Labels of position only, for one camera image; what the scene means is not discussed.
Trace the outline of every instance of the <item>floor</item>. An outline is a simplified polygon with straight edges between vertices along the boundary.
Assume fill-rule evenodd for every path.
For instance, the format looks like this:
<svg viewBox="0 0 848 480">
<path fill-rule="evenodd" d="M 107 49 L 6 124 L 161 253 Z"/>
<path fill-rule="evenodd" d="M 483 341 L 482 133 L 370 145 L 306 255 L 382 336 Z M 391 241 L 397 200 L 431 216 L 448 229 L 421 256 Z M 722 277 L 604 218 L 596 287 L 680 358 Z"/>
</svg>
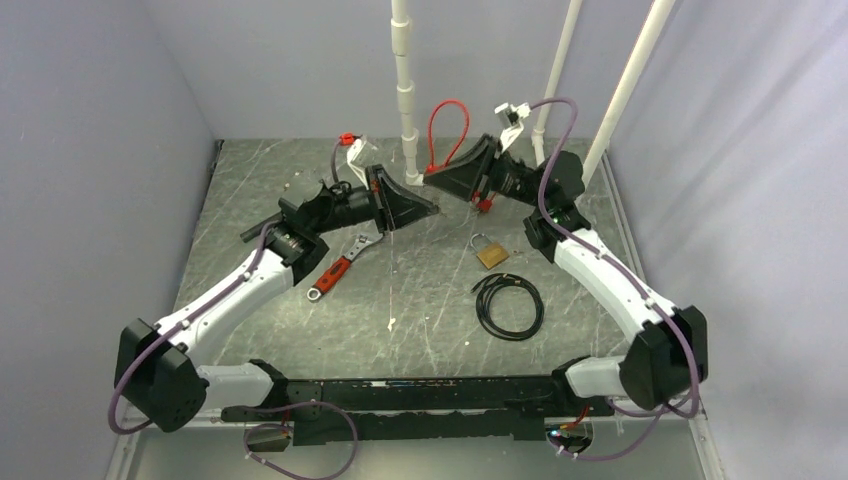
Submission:
<svg viewBox="0 0 848 480">
<path fill-rule="evenodd" d="M 454 142 L 438 139 L 436 158 L 444 158 Z M 403 182 L 400 142 L 369 143 L 362 162 L 382 163 Z M 177 307 L 213 286 L 248 255 L 252 244 L 243 244 L 238 234 L 273 214 L 278 197 L 299 204 L 317 193 L 319 180 L 330 178 L 332 144 L 325 139 L 224 142 Z M 581 157 L 587 148 L 581 140 L 566 147 Z M 428 155 L 424 148 L 419 150 L 423 166 Z M 511 152 L 532 162 L 529 142 L 516 142 Z M 357 181 L 346 166 L 340 168 L 340 176 Z M 488 214 L 477 214 L 431 187 L 413 188 L 437 203 L 441 213 L 366 250 L 336 287 L 313 304 L 305 295 L 314 280 L 350 248 L 356 233 L 376 229 L 361 224 L 325 234 L 330 254 L 322 264 L 236 329 L 217 363 L 261 358 L 289 378 L 510 375 L 548 373 L 574 357 L 626 350 L 609 314 L 578 282 L 528 245 L 521 220 L 531 207 L 498 198 Z M 578 207 L 612 252 L 630 263 L 600 170 Z M 510 258 L 492 272 L 523 276 L 542 294 L 545 323 L 532 339 L 497 340 L 478 324 L 470 288 L 488 272 L 468 246 L 475 233 L 488 235 L 510 252 Z M 496 322 L 507 329 L 526 328 L 534 312 L 529 295 L 517 289 L 498 294 L 492 311 Z"/>
</svg>

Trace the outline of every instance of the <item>orange wire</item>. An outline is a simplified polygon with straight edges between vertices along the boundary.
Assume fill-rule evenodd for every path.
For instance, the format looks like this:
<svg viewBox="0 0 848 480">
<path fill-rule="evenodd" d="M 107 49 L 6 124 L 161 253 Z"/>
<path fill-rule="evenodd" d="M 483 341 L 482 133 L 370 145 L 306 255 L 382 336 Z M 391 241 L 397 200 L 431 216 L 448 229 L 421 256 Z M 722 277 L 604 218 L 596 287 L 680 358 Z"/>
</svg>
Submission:
<svg viewBox="0 0 848 480">
<path fill-rule="evenodd" d="M 430 122 L 427 124 L 427 144 L 430 147 L 430 165 L 429 169 L 435 169 L 436 167 L 436 153 L 433 149 L 433 120 L 436 119 L 436 114 L 439 113 L 439 110 L 442 109 L 445 105 L 456 105 L 462 110 L 462 114 L 465 116 L 465 127 L 462 129 L 462 135 L 459 136 L 459 141 L 456 142 L 456 145 L 453 146 L 453 150 L 448 154 L 447 158 L 445 158 L 445 163 L 443 163 L 438 168 L 443 168 L 448 166 L 451 158 L 459 150 L 459 146 L 462 145 L 462 142 L 465 140 L 465 135 L 468 133 L 468 127 L 471 126 L 471 114 L 468 113 L 468 108 L 464 103 L 460 102 L 455 98 L 449 98 L 442 103 L 438 104 L 436 108 L 433 109 L 433 113 L 430 114 Z"/>
<path fill-rule="evenodd" d="M 580 422 L 582 422 L 583 419 L 586 418 L 586 415 L 588 415 L 588 414 L 589 414 L 589 405 L 586 405 L 585 407 L 583 407 L 583 411 L 580 412 L 580 416 L 577 417 L 576 420 L 574 420 L 571 423 L 565 423 L 563 425 L 560 425 L 559 428 L 561 428 L 563 430 L 571 430 L 571 429 L 577 427 L 577 425 L 580 425 Z"/>
</svg>

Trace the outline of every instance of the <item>marble tabletop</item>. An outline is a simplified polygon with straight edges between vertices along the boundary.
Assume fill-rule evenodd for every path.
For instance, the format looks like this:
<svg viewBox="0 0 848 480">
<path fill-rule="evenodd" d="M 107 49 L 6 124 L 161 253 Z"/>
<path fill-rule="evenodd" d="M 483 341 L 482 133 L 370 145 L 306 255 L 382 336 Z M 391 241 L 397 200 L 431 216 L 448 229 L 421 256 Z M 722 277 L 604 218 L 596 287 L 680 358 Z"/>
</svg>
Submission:
<svg viewBox="0 0 848 480">
<path fill-rule="evenodd" d="M 454 142 L 437 139 L 436 158 L 444 158 Z M 319 180 L 330 178 L 332 145 L 330 139 L 224 142 L 177 308 L 239 265 L 253 246 L 242 243 L 239 233 L 278 211 L 278 197 L 299 204 L 317 193 Z M 429 156 L 425 142 L 420 147 L 423 166 Z M 582 157 L 587 142 L 572 141 L 567 150 Z M 529 142 L 516 142 L 511 151 L 532 161 Z M 399 140 L 371 139 L 362 155 L 364 164 L 381 163 L 403 183 Z M 356 181 L 346 166 L 340 168 L 340 176 Z M 521 220 L 531 207 L 499 197 L 488 214 L 478 214 L 430 187 L 412 188 L 438 204 L 441 213 L 387 235 L 364 251 L 320 302 L 310 303 L 306 291 L 315 279 L 350 248 L 357 233 L 376 233 L 376 228 L 361 224 L 324 234 L 330 253 L 318 268 L 244 321 L 226 342 L 217 364 L 261 358 L 287 377 L 300 379 L 520 375 L 549 373 L 577 356 L 625 351 L 624 337 L 612 317 L 569 274 L 530 248 Z M 577 205 L 610 250 L 630 264 L 600 170 Z M 492 272 L 523 276 L 539 289 L 546 315 L 533 338 L 506 342 L 480 327 L 470 289 L 489 272 L 468 246 L 475 233 L 486 234 L 510 253 Z M 533 312 L 531 298 L 519 289 L 501 291 L 492 304 L 493 318 L 507 329 L 526 328 Z"/>
</svg>

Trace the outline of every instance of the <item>padlock body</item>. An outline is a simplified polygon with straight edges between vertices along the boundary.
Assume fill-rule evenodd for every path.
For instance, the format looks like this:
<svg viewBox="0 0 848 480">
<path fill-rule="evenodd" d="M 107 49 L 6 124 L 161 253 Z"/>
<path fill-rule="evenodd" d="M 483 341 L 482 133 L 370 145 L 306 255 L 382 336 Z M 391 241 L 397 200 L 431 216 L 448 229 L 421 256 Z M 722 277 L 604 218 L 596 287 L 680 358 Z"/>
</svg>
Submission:
<svg viewBox="0 0 848 480">
<path fill-rule="evenodd" d="M 480 259 L 486 270 L 491 270 L 509 258 L 509 252 L 500 243 L 492 242 L 477 252 L 477 258 Z"/>
</svg>

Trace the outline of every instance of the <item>gray wall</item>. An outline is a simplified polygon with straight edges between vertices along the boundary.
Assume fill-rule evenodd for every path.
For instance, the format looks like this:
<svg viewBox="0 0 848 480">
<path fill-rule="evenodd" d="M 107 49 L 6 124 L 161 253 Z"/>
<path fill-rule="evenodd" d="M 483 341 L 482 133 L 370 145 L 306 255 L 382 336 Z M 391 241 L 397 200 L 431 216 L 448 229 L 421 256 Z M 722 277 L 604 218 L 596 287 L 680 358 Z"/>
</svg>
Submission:
<svg viewBox="0 0 848 480">
<path fill-rule="evenodd" d="M 172 307 L 213 139 L 140 2 L 0 3 L 0 477 L 102 478 L 118 335 Z"/>
<path fill-rule="evenodd" d="M 730 478 L 848 478 L 848 5 L 683 2 L 612 143 L 647 276 L 710 321 Z"/>
<path fill-rule="evenodd" d="M 389 0 L 147 0 L 219 138 L 397 136 L 400 116 Z M 492 109 L 539 99 L 568 2 L 410 0 L 416 125 L 457 97 L 472 132 L 494 132 Z M 650 0 L 592 0 L 581 11 L 560 93 L 592 136 L 647 15 Z M 566 112 L 555 108 L 548 133 Z M 458 135 L 446 113 L 437 135 Z"/>
</svg>

